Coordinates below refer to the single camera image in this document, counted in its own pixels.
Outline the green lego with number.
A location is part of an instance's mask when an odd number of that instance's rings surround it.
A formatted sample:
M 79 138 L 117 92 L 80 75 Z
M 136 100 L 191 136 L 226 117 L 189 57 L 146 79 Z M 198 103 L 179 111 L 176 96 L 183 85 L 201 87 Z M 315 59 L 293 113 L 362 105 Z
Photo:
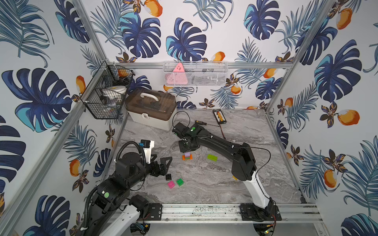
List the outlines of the green lego with number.
M 178 186 L 182 186 L 184 184 L 184 180 L 180 178 L 176 181 L 176 183 Z

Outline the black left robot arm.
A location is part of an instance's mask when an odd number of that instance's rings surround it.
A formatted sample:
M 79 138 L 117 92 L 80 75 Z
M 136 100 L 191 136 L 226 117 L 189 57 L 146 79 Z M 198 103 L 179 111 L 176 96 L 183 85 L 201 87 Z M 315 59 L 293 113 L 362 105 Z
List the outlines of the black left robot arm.
M 120 236 L 126 229 L 145 235 L 150 225 L 149 217 L 159 219 L 158 210 L 141 195 L 130 196 L 133 187 L 143 183 L 148 176 L 165 176 L 172 157 L 157 155 L 147 160 L 143 147 L 128 141 L 122 145 L 115 158 L 115 171 L 105 181 L 95 186 L 85 201 L 83 221 L 78 236 Z

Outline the orange lego plate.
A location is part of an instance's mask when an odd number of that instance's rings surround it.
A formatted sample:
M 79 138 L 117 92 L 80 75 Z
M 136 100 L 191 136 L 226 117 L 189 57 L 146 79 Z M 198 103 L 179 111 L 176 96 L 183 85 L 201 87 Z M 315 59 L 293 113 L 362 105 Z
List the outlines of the orange lego plate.
M 184 160 L 184 161 L 192 160 L 192 159 L 193 159 L 193 156 L 192 156 L 192 155 L 189 155 L 189 156 L 185 156 L 185 155 L 183 155 L 183 156 L 182 156 L 182 160 Z

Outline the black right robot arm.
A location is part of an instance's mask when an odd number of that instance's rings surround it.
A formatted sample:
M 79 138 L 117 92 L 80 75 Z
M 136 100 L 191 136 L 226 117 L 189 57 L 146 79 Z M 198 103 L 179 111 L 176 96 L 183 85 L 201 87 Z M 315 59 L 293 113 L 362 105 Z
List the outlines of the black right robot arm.
M 275 202 L 268 196 L 259 179 L 259 168 L 252 152 L 253 147 L 247 143 L 237 144 L 227 141 L 209 132 L 199 124 L 173 124 L 172 132 L 180 138 L 180 152 L 192 152 L 204 146 L 226 157 L 232 162 L 231 173 L 242 181 L 248 189 L 256 212 L 273 217 L 276 212 Z

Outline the pink lego brick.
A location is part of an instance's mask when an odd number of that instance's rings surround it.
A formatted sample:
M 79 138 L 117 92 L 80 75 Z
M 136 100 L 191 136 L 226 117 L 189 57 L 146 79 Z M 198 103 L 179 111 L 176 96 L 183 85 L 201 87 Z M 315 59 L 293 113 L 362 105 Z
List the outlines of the pink lego brick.
M 172 189 L 172 188 L 175 187 L 175 182 L 174 182 L 174 181 L 170 181 L 167 185 L 168 185 L 168 187 L 169 187 L 170 189 Z

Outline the black lego brick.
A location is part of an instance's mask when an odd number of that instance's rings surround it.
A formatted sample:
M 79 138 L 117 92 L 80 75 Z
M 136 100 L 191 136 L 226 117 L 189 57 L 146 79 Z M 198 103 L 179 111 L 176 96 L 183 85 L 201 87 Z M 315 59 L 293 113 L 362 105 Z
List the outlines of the black lego brick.
M 171 181 L 172 180 L 171 174 L 166 174 L 165 179 L 166 179 L 166 181 Z

